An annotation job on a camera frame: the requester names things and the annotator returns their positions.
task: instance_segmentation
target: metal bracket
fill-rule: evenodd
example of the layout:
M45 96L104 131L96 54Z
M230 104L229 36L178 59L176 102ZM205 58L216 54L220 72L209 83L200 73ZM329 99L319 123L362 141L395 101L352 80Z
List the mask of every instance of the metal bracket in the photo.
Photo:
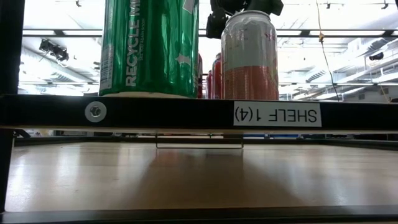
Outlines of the metal bracket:
M157 133L155 134L155 144L156 144L156 149L243 149L244 148L244 143L243 143L243 137L240 139L241 144L239 147L159 147L159 138Z

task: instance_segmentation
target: bolt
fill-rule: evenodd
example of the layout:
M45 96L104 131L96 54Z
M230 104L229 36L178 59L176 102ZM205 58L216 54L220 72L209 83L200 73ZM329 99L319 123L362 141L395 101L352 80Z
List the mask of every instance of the bolt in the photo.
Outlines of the bolt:
M97 118L101 115L101 109L97 106L93 106L90 108L90 113L93 117Z

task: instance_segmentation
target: ceiling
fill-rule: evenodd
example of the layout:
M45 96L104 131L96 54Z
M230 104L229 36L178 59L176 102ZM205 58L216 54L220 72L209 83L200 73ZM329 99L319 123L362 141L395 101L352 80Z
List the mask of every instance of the ceiling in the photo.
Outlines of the ceiling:
M104 24L105 0L25 0L25 29L102 29ZM277 29L319 29L318 11L315 0L282 0L285 4L280 16L271 16ZM396 29L398 28L398 10L394 0L318 0L320 24L322 29ZM211 13L210 0L200 0L200 29L205 29L207 17ZM50 55L38 50L42 38L24 37L23 56L20 74L21 89L29 93L80 95L83 92L98 91L99 73L94 62L100 61L101 38L47 38L53 43L66 47L70 60L58 64ZM364 54L356 51L376 39L326 38L325 54L335 82L366 82L369 74L353 80L352 75L365 71L369 66L386 67L395 63L396 43L391 39L384 46L385 58L370 61ZM207 73L221 50L220 40L200 37L199 53L203 58L203 71ZM278 39L280 94L293 99L300 94L316 92L311 97L296 97L311 100L330 91L330 85L311 85L311 83L330 83L330 74L325 73L326 63L322 47L316 38L279 38ZM395 76L385 82L393 82ZM48 86L47 80L62 83ZM29 85L28 82L41 82L43 85Z

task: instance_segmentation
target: shelf label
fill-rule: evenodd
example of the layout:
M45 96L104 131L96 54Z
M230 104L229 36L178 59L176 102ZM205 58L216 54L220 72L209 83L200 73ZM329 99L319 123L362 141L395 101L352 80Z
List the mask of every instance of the shelf label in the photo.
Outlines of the shelf label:
M319 103L235 101L234 126L322 127Z

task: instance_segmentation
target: can lid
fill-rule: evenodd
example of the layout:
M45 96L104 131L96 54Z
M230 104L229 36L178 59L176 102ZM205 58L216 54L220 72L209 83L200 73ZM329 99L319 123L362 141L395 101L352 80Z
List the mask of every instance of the can lid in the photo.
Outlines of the can lid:
M229 23L232 19L234 19L235 17L241 16L241 15L244 15L244 14L262 14L262 15L266 16L266 17L270 20L269 15L266 14L265 12L258 11L258 10L247 10L247 11L243 11L243 12L236 13L235 15L231 16L231 17L228 19L228 21L226 21L226 23L228 24L228 23Z

